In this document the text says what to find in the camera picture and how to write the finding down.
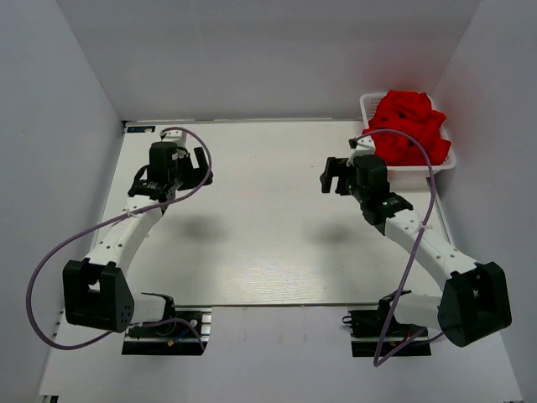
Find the red cloth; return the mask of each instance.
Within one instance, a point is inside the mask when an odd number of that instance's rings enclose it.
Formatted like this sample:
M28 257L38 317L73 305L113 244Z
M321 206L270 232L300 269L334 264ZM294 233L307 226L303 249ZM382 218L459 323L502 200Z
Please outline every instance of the red cloth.
M446 115L434 111L424 92L389 91L377 106L375 116L369 121L369 133L380 128L393 128L412 136L423 146L432 165L441 165L447 157L451 141L440 136L440 127ZM376 133L375 155L386 165L425 165L420 150L407 138L396 133Z

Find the table top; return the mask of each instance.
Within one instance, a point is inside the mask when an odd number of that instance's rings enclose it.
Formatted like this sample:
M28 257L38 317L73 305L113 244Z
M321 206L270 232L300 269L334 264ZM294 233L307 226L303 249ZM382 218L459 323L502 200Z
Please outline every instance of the table top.
M165 127L125 134L105 218L122 210ZM352 197L321 193L326 158L350 155L347 140L361 133L361 122L185 127L210 148L214 183L169 207L154 226L128 271L132 290L196 306L370 303L395 290L408 254L365 222ZM187 139L189 149L197 145ZM425 213L428 191L400 194ZM441 231L436 212L431 223ZM414 266L407 288L439 295Z

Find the gray wall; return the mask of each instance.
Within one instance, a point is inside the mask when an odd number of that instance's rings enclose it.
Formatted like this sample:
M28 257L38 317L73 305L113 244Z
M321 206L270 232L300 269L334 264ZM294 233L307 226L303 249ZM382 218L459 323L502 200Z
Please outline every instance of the gray wall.
M59 241L98 220L121 124L54 0L0 1L0 400L34 401L48 348L32 332L24 293ZM35 313L51 335L61 269L46 267Z
M483 2L433 94L458 158L441 197L459 247L507 272L513 325L503 340L528 402L537 401L535 15L535 2Z
M479 0L58 0L120 118L356 117L432 91Z

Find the black label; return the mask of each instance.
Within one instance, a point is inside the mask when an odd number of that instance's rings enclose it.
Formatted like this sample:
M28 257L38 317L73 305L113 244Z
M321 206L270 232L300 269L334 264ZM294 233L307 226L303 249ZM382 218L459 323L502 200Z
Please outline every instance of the black label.
M155 126L130 126L127 133L153 133Z

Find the plastic laundry basket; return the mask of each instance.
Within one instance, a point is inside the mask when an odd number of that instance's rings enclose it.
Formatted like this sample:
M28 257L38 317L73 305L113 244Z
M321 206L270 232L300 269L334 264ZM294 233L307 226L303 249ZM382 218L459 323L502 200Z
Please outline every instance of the plastic laundry basket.
M360 108L362 109L363 124L365 128L369 128L369 119L371 119L375 112L377 111L377 106L380 103L380 100L386 96L387 92L375 92L373 94L364 94L360 97ZM436 110L435 102L429 97L430 103L433 109ZM440 136L443 139L449 140L449 135L447 134L445 125L443 124L440 128ZM449 170L455 166L456 157L453 152L453 147L450 147L450 151L447 154L446 160L442 165L433 165L433 172L437 173L441 170ZM404 186L411 185L411 181L418 181L423 178L429 177L429 170L425 165L420 166L389 166L388 167L388 177L390 183L394 184L397 182L397 185Z

